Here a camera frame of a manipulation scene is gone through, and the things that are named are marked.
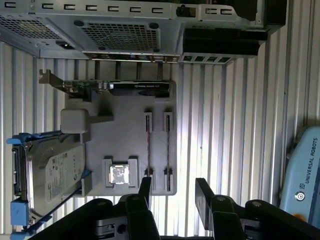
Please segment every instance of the corrugated metal wall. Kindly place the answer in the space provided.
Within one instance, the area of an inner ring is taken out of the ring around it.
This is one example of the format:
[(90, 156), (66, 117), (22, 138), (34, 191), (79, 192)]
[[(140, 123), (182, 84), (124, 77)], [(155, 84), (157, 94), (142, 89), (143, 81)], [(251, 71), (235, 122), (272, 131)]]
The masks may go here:
[[(244, 205), (250, 199), (277, 204), (285, 155), (297, 131), (320, 119), (320, 1), (288, 1), (287, 25), (252, 59), (227, 67), (163, 66), (177, 82), (178, 193), (153, 198), (162, 235), (205, 235), (194, 204), (195, 177), (217, 194)], [(56, 130), (65, 97), (38, 84), (40, 69), (62, 79), (112, 79), (114, 62), (35, 59), (0, 43), (0, 233), (10, 234), (12, 154), (6, 139), (20, 132)], [(136, 77), (135, 63), (121, 64), (120, 79)], [(142, 79), (157, 65), (142, 64)], [(117, 197), (108, 197), (117, 202)], [(92, 198), (69, 200), (51, 222)]]

